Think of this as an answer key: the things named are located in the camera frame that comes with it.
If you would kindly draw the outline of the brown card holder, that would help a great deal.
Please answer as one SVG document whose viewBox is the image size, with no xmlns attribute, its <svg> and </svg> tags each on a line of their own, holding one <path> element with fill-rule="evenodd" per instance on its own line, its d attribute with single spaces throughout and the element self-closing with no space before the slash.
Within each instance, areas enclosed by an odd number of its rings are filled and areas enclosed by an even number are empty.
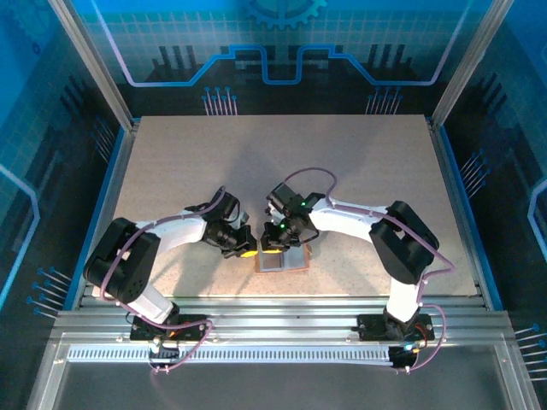
<svg viewBox="0 0 547 410">
<path fill-rule="evenodd" d="M 311 252 L 308 245 L 293 247 L 285 252 L 259 252 L 255 256 L 256 273 L 297 272 L 309 268 Z"/>
</svg>

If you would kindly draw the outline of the black connector box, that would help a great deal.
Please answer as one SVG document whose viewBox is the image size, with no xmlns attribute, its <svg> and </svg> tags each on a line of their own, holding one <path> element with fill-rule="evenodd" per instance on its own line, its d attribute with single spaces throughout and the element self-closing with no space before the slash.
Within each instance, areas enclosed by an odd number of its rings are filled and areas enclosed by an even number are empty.
<svg viewBox="0 0 547 410">
<path fill-rule="evenodd" d="M 412 344 L 404 346 L 391 346 L 388 349 L 389 361 L 395 369 L 412 367 L 418 358 L 418 352 Z"/>
<path fill-rule="evenodd" d="M 167 343 L 158 338 L 148 344 L 148 349 L 149 361 L 152 363 L 170 364 L 180 357 L 180 351 L 176 343 Z"/>
</svg>

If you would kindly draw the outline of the aluminium front rail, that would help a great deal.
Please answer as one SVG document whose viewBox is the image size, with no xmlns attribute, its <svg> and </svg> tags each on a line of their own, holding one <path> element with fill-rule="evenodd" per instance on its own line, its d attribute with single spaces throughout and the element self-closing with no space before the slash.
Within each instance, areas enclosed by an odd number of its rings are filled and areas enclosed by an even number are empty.
<svg viewBox="0 0 547 410">
<path fill-rule="evenodd" d="M 381 313 L 386 299 L 374 297 L 182 297 L 182 313 L 205 314 L 213 323 L 209 342 L 232 345 L 356 344 L 351 329 L 360 314 Z M 426 300 L 444 346 L 499 345 L 515 340 L 505 311 L 486 308 L 478 296 L 440 296 Z M 50 336 L 72 343 L 127 342 L 130 325 L 123 308 L 86 297 L 75 311 L 60 312 Z"/>
</svg>

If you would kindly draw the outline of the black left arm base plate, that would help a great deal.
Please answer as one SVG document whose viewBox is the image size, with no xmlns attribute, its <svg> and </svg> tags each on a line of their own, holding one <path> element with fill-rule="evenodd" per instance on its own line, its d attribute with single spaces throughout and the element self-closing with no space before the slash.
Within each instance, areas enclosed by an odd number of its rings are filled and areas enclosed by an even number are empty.
<svg viewBox="0 0 547 410">
<path fill-rule="evenodd" d="M 139 317 L 132 320 L 130 339 L 132 341 L 151 341 L 160 337 L 166 341 L 198 342 L 205 334 L 207 326 L 200 321 L 208 317 L 202 314 L 175 314 L 171 315 L 165 325 L 185 325 L 184 329 L 163 329 L 158 325 L 151 325 Z"/>
</svg>

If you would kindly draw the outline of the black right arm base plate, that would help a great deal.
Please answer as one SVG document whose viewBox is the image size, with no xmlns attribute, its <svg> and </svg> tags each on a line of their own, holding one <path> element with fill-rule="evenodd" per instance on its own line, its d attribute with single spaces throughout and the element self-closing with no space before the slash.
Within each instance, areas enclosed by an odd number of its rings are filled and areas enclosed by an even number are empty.
<svg viewBox="0 0 547 410">
<path fill-rule="evenodd" d="M 361 314 L 351 329 L 362 342 L 415 342 L 435 338 L 431 317 L 418 314 L 409 322 L 388 319 L 383 314 Z"/>
</svg>

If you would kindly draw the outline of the aluminium corner post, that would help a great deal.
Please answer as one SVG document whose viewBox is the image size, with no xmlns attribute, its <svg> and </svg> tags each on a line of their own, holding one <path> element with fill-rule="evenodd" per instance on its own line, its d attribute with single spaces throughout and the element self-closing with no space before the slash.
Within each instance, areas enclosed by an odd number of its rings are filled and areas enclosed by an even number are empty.
<svg viewBox="0 0 547 410">
<path fill-rule="evenodd" d="M 432 113 L 430 126 L 433 131 L 439 131 L 448 119 L 451 110 L 456 105 L 477 66 L 483 60 L 491 41 L 502 25 L 514 1 L 491 0 L 490 7 L 476 29 L 469 46 L 466 48 L 462 59 L 458 63 L 453 76 L 438 101 L 437 107 Z"/>
<path fill-rule="evenodd" d="M 70 38 L 80 59 L 96 82 L 115 118 L 126 132 L 134 128 L 134 121 L 119 88 L 100 56 L 70 0 L 47 0 Z"/>
</svg>

